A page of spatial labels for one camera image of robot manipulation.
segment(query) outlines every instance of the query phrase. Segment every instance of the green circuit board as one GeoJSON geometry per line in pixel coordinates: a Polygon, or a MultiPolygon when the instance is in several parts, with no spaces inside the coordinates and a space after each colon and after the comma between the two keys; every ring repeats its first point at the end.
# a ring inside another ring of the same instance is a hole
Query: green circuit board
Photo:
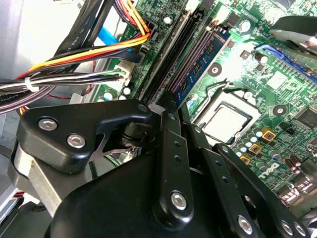
{"type": "MultiPolygon", "coordinates": [[[[268,176],[261,177],[262,181],[273,191],[277,192],[284,187],[296,175],[291,172],[283,163],[283,159],[295,154],[302,162],[310,158],[317,162],[316,155],[317,145],[314,143],[317,138],[317,126],[314,128],[302,127],[296,123],[296,118],[300,112],[310,108],[310,112],[317,111],[317,86],[313,82],[298,74],[293,69],[274,57],[269,57],[268,62],[261,68],[259,63],[254,60],[254,46],[263,42],[268,42],[276,46],[282,46],[275,38],[270,36],[270,27],[281,17],[290,15],[308,15],[317,16],[317,3],[315,0],[210,0],[211,7],[207,14],[215,16],[221,6],[225,6],[231,12],[237,14],[240,19],[233,29],[230,30],[232,35],[231,42],[217,57],[215,62],[221,64],[222,72],[219,76],[210,76],[208,73],[198,83],[196,88],[191,92],[187,99],[190,101],[189,112],[193,119],[197,111],[204,107],[204,101],[207,96],[207,89],[227,79],[236,87],[246,89],[254,95],[257,102],[257,108],[261,113],[260,119],[253,127],[241,137],[244,140],[253,128],[270,128],[275,134],[274,143],[258,142],[262,147],[259,155],[245,155],[250,158],[250,168],[258,176],[263,172],[257,167],[258,162],[263,162],[270,168],[273,163],[278,164],[278,168],[271,170],[268,176]],[[250,23],[250,29],[241,30],[243,21],[250,23]],[[241,54],[247,51],[250,55],[243,59],[241,54]],[[283,80],[283,84],[276,86],[274,80],[283,80]],[[275,116],[273,109],[278,105],[286,107],[286,113],[282,116],[275,116]],[[291,136],[285,133],[279,126],[281,122],[286,122],[293,126],[295,133],[291,136]],[[277,150],[280,153],[281,160],[273,161],[270,151],[277,150]]],[[[148,53],[145,55],[141,65],[134,67],[132,71],[132,94],[131,98],[136,98],[137,89],[148,72],[154,58],[158,55],[160,48],[171,30],[171,26],[166,26],[162,18],[171,15],[176,18],[185,6],[183,0],[139,0],[136,8],[145,17],[146,20],[157,24],[157,37],[149,40],[144,46],[147,47],[148,53]]],[[[122,40],[131,37],[134,30],[127,27],[122,40]]],[[[309,60],[307,63],[314,65],[310,59],[300,58],[300,60],[309,60]]],[[[112,60],[113,67],[118,60],[112,60]]],[[[107,85],[103,85],[95,96],[95,101],[103,98],[105,92],[111,92],[116,99],[119,91],[115,91],[107,85]]],[[[239,150],[240,141],[233,147],[235,151],[239,150]]]]}
{"type": "MultiPolygon", "coordinates": [[[[259,162],[264,162],[268,168],[273,163],[279,164],[278,168],[269,173],[268,176],[261,177],[273,192],[277,192],[296,175],[282,162],[283,160],[273,161],[269,154],[270,151],[277,150],[280,152],[282,159],[295,154],[301,161],[307,158],[311,158],[315,162],[317,160],[313,153],[309,151],[309,149],[311,150],[310,142],[317,137],[317,127],[307,129],[294,122],[296,121],[294,117],[307,107],[317,111],[317,85],[273,56],[269,57],[268,63],[261,70],[257,70],[259,63],[253,59],[252,55],[247,59],[240,56],[244,50],[252,53],[254,46],[262,42],[280,45],[268,33],[270,26],[280,17],[285,15],[317,16],[317,8],[313,1],[296,1],[288,11],[283,11],[269,0],[238,1],[236,6],[234,6],[233,1],[221,1],[214,8],[214,14],[223,3],[229,4],[231,10],[240,16],[239,22],[247,19],[252,23],[252,27],[250,31],[245,33],[241,33],[238,28],[231,30],[233,47],[226,47],[216,60],[222,66],[222,73],[217,77],[212,77],[208,73],[205,74],[188,99],[188,101],[191,98],[196,99],[190,103],[190,115],[194,118],[197,111],[203,107],[203,102],[207,96],[207,88],[226,78],[235,86],[252,92],[257,101],[257,108],[262,115],[250,131],[241,138],[241,141],[252,132],[253,128],[261,129],[266,126],[276,133],[277,136],[274,139],[273,146],[258,142],[263,148],[261,153],[257,156],[248,153],[245,155],[251,159],[251,170],[258,176],[263,173],[257,167],[259,162]],[[283,78],[285,82],[276,89],[270,87],[269,80],[278,77],[283,78]],[[273,109],[278,105],[285,105],[287,108],[287,112],[282,116],[273,114],[273,109]],[[282,121],[293,125],[296,131],[293,136],[281,129],[279,124],[282,121]]],[[[238,141],[234,147],[235,151],[239,151],[239,146],[243,145],[238,141]]]]}

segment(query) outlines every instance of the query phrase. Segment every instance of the white cable tie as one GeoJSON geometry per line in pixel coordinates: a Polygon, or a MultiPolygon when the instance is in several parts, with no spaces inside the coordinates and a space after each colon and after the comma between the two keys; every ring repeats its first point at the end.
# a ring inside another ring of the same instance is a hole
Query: white cable tie
{"type": "Polygon", "coordinates": [[[34,87],[32,86],[32,83],[30,81],[30,77],[25,78],[24,80],[26,87],[31,91],[31,92],[37,92],[40,87],[34,87]]]}

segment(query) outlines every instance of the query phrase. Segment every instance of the screw hole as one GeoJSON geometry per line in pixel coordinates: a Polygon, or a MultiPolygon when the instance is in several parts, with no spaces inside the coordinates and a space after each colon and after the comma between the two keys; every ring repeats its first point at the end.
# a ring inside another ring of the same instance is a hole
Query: screw hole
{"type": "Polygon", "coordinates": [[[223,180],[225,183],[229,183],[228,179],[227,179],[225,176],[222,176],[222,180],[223,180]]]}
{"type": "Polygon", "coordinates": [[[178,155],[175,155],[175,160],[180,163],[182,162],[182,159],[178,155]]]}

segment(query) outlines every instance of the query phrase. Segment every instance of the metal screw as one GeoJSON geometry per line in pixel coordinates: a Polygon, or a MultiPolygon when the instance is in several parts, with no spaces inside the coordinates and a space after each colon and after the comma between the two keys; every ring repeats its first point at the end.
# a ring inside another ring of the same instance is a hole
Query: metal screw
{"type": "Polygon", "coordinates": [[[299,232],[299,234],[301,234],[302,236],[305,237],[306,233],[305,233],[304,229],[297,222],[294,222],[294,225],[295,225],[296,230],[299,232]]]}
{"type": "Polygon", "coordinates": [[[223,149],[224,152],[229,153],[229,150],[227,147],[225,147],[224,145],[221,147],[223,149]]]}
{"type": "Polygon", "coordinates": [[[285,221],[282,221],[282,227],[290,236],[293,235],[292,228],[285,221]]]}
{"type": "Polygon", "coordinates": [[[195,127],[195,131],[196,131],[197,133],[202,133],[202,130],[201,130],[198,126],[195,127]]]}
{"type": "Polygon", "coordinates": [[[86,145],[85,139],[81,135],[73,134],[68,136],[67,143],[76,149],[81,149],[86,145]]]}
{"type": "Polygon", "coordinates": [[[250,224],[250,222],[248,222],[248,220],[239,215],[238,216],[238,223],[239,223],[239,226],[242,228],[242,230],[244,230],[245,233],[247,233],[248,235],[251,235],[252,232],[253,232],[253,229],[252,229],[252,226],[250,224]]]}
{"type": "Polygon", "coordinates": [[[172,203],[173,205],[178,209],[178,210],[185,210],[187,207],[187,202],[185,197],[180,194],[179,192],[174,192],[172,193],[171,196],[172,203]]]}
{"type": "Polygon", "coordinates": [[[172,113],[169,113],[168,117],[171,118],[172,120],[176,120],[176,118],[174,117],[174,115],[172,113]]]}
{"type": "Polygon", "coordinates": [[[52,131],[57,128],[57,123],[54,120],[49,118],[44,118],[39,120],[38,125],[42,130],[47,130],[47,131],[52,131]]]}
{"type": "Polygon", "coordinates": [[[145,112],[145,113],[148,111],[147,107],[144,106],[144,105],[142,105],[142,104],[139,104],[138,107],[139,107],[139,109],[140,109],[141,111],[143,111],[143,112],[145,112]]]}
{"type": "Polygon", "coordinates": [[[244,99],[250,99],[250,98],[252,98],[253,97],[253,94],[251,93],[251,92],[246,92],[245,94],[244,94],[244,99]]]}

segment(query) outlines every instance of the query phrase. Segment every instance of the blue pcie slot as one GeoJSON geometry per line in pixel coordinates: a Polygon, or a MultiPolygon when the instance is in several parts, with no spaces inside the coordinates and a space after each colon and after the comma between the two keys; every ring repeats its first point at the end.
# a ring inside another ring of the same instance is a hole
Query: blue pcie slot
{"type": "Polygon", "coordinates": [[[227,31],[220,30],[219,32],[214,32],[210,43],[206,46],[202,55],[198,58],[183,82],[179,84],[175,91],[178,106],[181,106],[185,102],[185,99],[200,81],[202,76],[206,74],[207,70],[218,54],[227,45],[230,38],[231,34],[227,31]]]}
{"type": "Polygon", "coordinates": [[[282,60],[287,65],[289,65],[293,69],[297,70],[299,73],[301,73],[302,75],[304,75],[305,77],[307,77],[308,79],[313,81],[314,83],[317,83],[317,77],[309,75],[308,73],[306,73],[306,71],[303,67],[301,67],[299,64],[291,61],[285,54],[283,54],[281,51],[276,49],[274,46],[263,43],[263,44],[260,44],[256,47],[254,47],[254,49],[255,50],[263,50],[266,53],[270,53],[270,54],[274,55],[276,58],[282,60]]]}

